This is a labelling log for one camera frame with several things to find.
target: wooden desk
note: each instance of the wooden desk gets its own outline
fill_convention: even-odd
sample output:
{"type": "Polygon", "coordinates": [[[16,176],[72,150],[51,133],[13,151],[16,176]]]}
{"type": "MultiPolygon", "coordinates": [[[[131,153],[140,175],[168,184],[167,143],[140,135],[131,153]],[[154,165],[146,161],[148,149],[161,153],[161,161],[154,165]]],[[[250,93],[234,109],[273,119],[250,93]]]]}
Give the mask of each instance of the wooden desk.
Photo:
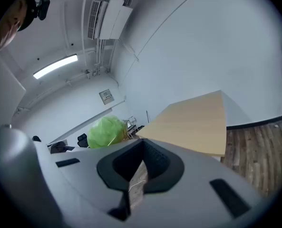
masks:
{"type": "Polygon", "coordinates": [[[170,104],[136,134],[212,156],[224,156],[226,123],[221,91],[170,104]]]}

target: green plastic bag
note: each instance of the green plastic bag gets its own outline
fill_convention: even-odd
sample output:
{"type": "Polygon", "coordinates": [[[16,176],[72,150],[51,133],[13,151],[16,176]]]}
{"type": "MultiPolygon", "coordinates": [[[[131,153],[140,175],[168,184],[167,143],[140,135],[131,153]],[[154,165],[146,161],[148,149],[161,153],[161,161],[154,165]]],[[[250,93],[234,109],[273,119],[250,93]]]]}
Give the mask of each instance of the green plastic bag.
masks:
{"type": "Polygon", "coordinates": [[[89,130],[87,136],[90,148],[100,148],[119,143],[124,139],[126,132],[125,123],[116,116],[104,116],[97,120],[89,130]]]}

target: wooden floor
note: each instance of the wooden floor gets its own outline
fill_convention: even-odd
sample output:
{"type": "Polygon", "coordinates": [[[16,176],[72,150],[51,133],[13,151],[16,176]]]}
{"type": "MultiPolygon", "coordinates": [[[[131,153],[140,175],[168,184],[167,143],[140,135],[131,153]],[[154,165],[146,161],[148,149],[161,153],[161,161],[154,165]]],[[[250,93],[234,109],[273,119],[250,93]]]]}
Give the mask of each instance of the wooden floor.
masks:
{"type": "MultiPolygon", "coordinates": [[[[226,131],[225,156],[221,163],[243,176],[264,197],[279,189],[282,186],[282,121],[226,131]]],[[[141,163],[130,181],[131,209],[142,201],[146,181],[146,166],[141,163]]]]}

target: air conditioner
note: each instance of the air conditioner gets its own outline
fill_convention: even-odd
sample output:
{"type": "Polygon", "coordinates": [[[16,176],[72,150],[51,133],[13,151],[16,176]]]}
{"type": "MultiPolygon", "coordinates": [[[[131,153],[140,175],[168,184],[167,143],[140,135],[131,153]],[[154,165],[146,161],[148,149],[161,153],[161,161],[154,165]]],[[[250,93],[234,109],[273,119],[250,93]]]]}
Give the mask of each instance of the air conditioner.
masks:
{"type": "Polygon", "coordinates": [[[88,38],[119,39],[132,11],[123,3],[124,0],[93,0],[88,20],[88,38]]]}

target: white ceiling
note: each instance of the white ceiling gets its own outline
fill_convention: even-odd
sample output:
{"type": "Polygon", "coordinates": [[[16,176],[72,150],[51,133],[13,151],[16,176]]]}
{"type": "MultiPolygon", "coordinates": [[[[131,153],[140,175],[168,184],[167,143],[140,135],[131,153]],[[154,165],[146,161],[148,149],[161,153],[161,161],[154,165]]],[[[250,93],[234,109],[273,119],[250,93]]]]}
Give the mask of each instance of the white ceiling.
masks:
{"type": "MultiPolygon", "coordinates": [[[[34,19],[25,30],[17,33],[14,40],[0,54],[15,77],[27,90],[20,107],[31,108],[35,103],[56,90],[68,86],[66,81],[87,78],[78,77],[93,70],[96,41],[87,38],[88,14],[92,0],[86,0],[84,14],[84,44],[86,63],[81,41],[81,11],[83,0],[50,0],[47,17],[34,19]],[[33,73],[65,56],[77,54],[78,61],[64,66],[36,80],[33,73]]],[[[113,40],[106,43],[104,64],[108,65],[113,40]]]]}

